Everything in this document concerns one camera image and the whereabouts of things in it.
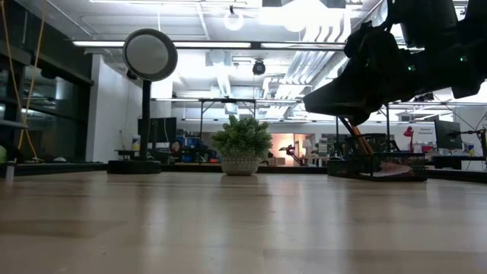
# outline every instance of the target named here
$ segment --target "round platform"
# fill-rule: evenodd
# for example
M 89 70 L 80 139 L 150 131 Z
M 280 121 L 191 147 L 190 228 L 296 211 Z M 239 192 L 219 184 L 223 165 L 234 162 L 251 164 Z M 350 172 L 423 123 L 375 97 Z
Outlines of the round platform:
M 108 174 L 159 174 L 159 161 L 108 161 Z

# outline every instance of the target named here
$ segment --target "black stand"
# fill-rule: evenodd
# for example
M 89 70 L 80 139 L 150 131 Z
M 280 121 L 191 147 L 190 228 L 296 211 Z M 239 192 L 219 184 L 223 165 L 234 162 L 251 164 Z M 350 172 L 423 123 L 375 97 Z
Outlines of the black stand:
M 161 163 L 147 161 L 149 131 L 151 126 L 151 82 L 142 85 L 142 122 L 140 128 L 140 155 L 138 161 L 108 161 L 108 174 L 159 174 Z
M 387 152 L 390 152 L 390 120 L 389 120 L 389 104 L 386 104 L 386 127 L 387 127 Z

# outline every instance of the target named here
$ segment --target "yellow rope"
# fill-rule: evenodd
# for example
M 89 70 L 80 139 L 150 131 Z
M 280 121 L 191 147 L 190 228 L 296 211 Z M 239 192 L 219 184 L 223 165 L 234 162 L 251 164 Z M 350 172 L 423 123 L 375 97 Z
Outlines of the yellow rope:
M 2 0 L 1 1 L 1 7 L 0 7 L 0 9 L 2 10 L 2 20 L 3 20 L 3 27 L 4 27 L 4 32 L 5 32 L 5 42 L 7 43 L 8 62 L 10 64 L 10 71 L 11 71 L 12 81 L 14 82 L 14 91 L 15 91 L 15 97 L 17 99 L 17 106 L 18 106 L 19 112 L 22 114 L 22 103 L 21 103 L 21 100 L 19 98 L 17 82 L 15 81 L 15 76 L 14 76 L 14 64 L 12 62 L 12 57 L 11 57 L 10 41 L 9 41 L 9 38 L 8 38 L 7 17 L 5 16 L 5 9 L 4 9 L 4 7 L 5 7 L 4 0 Z M 34 60 L 34 65 L 33 65 L 34 66 L 34 69 L 37 69 L 37 63 L 39 62 L 40 45 L 41 45 L 42 39 L 43 39 L 44 22 L 46 20 L 46 9 L 47 9 L 47 0 L 44 0 L 43 16 L 42 16 L 42 21 L 41 21 L 41 24 L 40 24 L 39 40 L 37 41 L 37 54 L 36 54 L 36 58 Z M 24 115 L 21 115 L 21 117 L 22 117 L 22 123 L 24 125 L 27 125 L 27 113 L 28 113 L 29 107 L 30 107 L 30 97 L 32 96 L 34 83 L 35 83 L 35 74 L 32 74 L 32 81 L 30 83 L 29 95 L 27 97 L 27 105 L 26 105 L 26 108 L 25 108 L 25 114 Z M 20 150 L 22 148 L 22 143 L 23 143 L 23 140 L 24 140 L 24 130 L 26 132 L 27 141 L 29 143 L 30 148 L 32 149 L 34 158 L 37 161 L 38 159 L 37 159 L 36 149 L 32 145 L 32 141 L 30 140 L 29 132 L 26 129 L 22 129 L 21 130 L 21 137 L 20 137 L 20 140 L 19 140 L 18 149 Z

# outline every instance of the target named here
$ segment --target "monitor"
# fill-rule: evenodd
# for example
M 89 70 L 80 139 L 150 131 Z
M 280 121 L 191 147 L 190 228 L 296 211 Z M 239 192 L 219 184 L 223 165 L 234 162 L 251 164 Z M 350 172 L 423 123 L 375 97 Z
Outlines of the monitor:
M 436 143 L 438 148 L 446 149 L 463 149 L 462 138 L 460 134 L 460 124 L 435 120 L 434 130 L 436 131 Z
M 140 134 L 142 119 L 138 120 L 138 134 Z M 149 130 L 149 142 L 175 142 L 176 141 L 176 117 L 151 118 Z

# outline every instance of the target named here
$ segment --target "white woven pot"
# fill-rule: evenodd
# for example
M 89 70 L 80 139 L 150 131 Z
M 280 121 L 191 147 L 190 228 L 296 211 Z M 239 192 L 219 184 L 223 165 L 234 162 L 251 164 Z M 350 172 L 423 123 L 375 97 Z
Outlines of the white woven pot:
M 248 155 L 235 155 L 221 158 L 221 169 L 229 176 L 250 176 L 259 168 L 259 158 Z

